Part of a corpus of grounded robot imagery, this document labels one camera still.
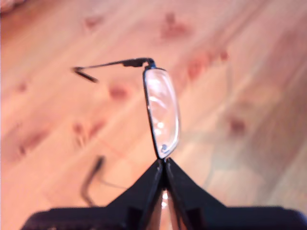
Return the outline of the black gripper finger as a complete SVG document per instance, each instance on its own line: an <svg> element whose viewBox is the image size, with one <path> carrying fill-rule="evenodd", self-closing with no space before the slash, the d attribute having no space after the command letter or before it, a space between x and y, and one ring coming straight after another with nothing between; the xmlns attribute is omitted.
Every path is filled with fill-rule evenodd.
<svg viewBox="0 0 307 230"><path fill-rule="evenodd" d="M108 230L158 230L161 220L163 163L156 160L108 206Z"/></svg>
<svg viewBox="0 0 307 230"><path fill-rule="evenodd" d="M198 186L172 158L165 161L166 188L174 230L218 230L226 206Z"/></svg>

